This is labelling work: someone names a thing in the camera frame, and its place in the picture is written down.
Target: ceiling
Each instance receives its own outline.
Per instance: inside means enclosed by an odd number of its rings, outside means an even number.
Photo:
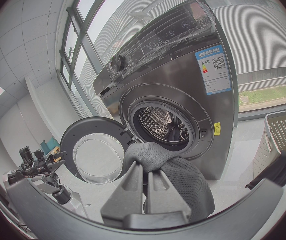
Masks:
[[[56,78],[55,36],[64,0],[8,0],[0,11],[0,119],[35,88]]]

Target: energy label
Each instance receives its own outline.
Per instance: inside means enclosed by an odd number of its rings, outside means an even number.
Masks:
[[[232,90],[222,45],[195,53],[202,72],[207,95]]]

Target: front-load washing machine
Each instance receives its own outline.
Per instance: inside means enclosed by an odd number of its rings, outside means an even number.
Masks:
[[[87,118],[83,129],[113,136],[124,150],[133,142],[156,142],[190,160],[206,179],[219,180],[234,95],[214,21],[206,5],[187,0],[147,24],[93,82],[114,120],[100,118],[106,122],[93,129],[97,118]]]

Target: cable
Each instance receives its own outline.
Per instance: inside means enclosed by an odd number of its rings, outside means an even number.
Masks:
[[[32,177],[33,177],[32,168],[31,168],[31,166],[29,165],[28,161],[26,161],[25,157],[23,157],[23,159],[24,159],[24,161],[27,163],[27,165],[28,165],[29,168],[30,168],[30,172],[31,172],[31,177],[30,177],[30,178],[32,178]]]

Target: robotic arm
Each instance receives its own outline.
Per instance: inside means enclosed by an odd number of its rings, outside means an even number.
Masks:
[[[27,146],[20,149],[19,153],[23,163],[18,169],[3,174],[5,188],[24,178],[31,179],[42,192],[52,195],[57,203],[80,216],[88,218],[79,193],[67,190],[65,186],[60,184],[60,179],[55,173],[65,163],[62,159],[65,152],[44,156],[43,150],[39,149],[31,153]]]

